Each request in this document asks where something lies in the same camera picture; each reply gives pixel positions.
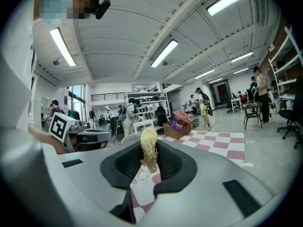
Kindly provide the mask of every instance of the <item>yellow shorts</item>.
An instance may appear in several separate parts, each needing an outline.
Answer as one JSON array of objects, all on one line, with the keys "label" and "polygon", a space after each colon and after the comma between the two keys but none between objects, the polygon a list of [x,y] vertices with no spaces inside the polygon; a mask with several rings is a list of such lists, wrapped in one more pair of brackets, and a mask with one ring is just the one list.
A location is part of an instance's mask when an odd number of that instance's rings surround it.
[{"label": "yellow shorts", "polygon": [[207,108],[201,109],[201,115],[207,115]]}]

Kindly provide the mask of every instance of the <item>table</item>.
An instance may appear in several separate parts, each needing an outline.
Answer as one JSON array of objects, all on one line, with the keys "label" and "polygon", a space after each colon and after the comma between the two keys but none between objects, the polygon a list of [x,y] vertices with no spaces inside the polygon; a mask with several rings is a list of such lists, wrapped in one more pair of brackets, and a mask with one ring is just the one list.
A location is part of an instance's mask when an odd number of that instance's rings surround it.
[{"label": "table", "polygon": [[242,105],[241,105],[241,99],[240,98],[236,98],[236,99],[231,100],[231,102],[232,102],[232,113],[234,113],[233,102],[237,102],[237,101],[239,101],[240,109],[241,109],[241,113],[242,113]]},{"label": "table", "polygon": [[[263,104],[260,103],[260,102],[243,105],[243,109],[245,111],[244,123],[245,123],[245,119],[246,119],[245,129],[246,129],[248,119],[251,119],[251,118],[257,118],[258,123],[259,123],[259,119],[260,119],[261,129],[262,129],[262,121],[261,121],[261,118],[260,118],[260,114],[258,113],[258,109],[262,106],[263,106]],[[248,113],[247,110],[250,109],[250,108],[256,108],[256,112],[255,113]]]},{"label": "table", "polygon": [[144,125],[147,125],[147,124],[151,124],[151,126],[153,127],[153,120],[152,119],[143,119],[141,122],[133,123],[134,133],[135,134],[138,133],[137,127],[144,126]]}]

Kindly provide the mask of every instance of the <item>black office chair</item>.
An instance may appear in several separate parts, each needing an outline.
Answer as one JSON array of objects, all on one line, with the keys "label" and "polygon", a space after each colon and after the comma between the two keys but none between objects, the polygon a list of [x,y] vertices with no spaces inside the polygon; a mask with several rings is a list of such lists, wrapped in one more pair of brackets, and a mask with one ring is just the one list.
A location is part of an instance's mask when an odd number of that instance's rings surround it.
[{"label": "black office chair", "polygon": [[[296,121],[299,122],[299,124],[301,124],[303,126],[303,115],[301,115],[300,117],[297,117]],[[297,149],[297,145],[302,145],[303,144],[302,137],[303,137],[303,134],[298,138],[298,141],[294,145],[294,149]]]},{"label": "black office chair", "polygon": [[302,86],[303,86],[303,80],[302,80],[302,75],[297,78],[296,81],[296,93],[294,97],[294,104],[293,104],[293,110],[290,109],[284,109],[280,110],[279,114],[281,117],[287,119],[287,126],[285,127],[280,127],[278,128],[278,132],[280,130],[287,130],[286,134],[283,136],[283,139],[285,140],[286,135],[290,132],[293,131],[297,138],[300,138],[300,128],[296,124],[296,118],[302,115],[302,108],[303,108],[303,91],[302,91]]},{"label": "black office chair", "polygon": [[158,118],[158,125],[163,127],[163,124],[167,122],[165,109],[163,107],[158,107],[155,114]]}]

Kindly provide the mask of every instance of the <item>pink checkered tablecloth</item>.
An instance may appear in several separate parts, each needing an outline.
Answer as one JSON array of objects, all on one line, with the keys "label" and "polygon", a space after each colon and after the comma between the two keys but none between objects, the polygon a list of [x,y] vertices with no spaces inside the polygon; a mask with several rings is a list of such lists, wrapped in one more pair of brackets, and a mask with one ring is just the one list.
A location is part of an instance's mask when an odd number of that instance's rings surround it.
[{"label": "pink checkered tablecloth", "polygon": [[[192,130],[189,134],[178,140],[166,137],[165,135],[159,136],[158,139],[213,152],[222,155],[240,167],[243,167],[243,133],[217,133]],[[153,202],[155,201],[153,188],[159,182],[161,182],[159,170],[151,174],[146,167],[142,166],[131,183],[133,209],[137,222],[153,205]]]}]

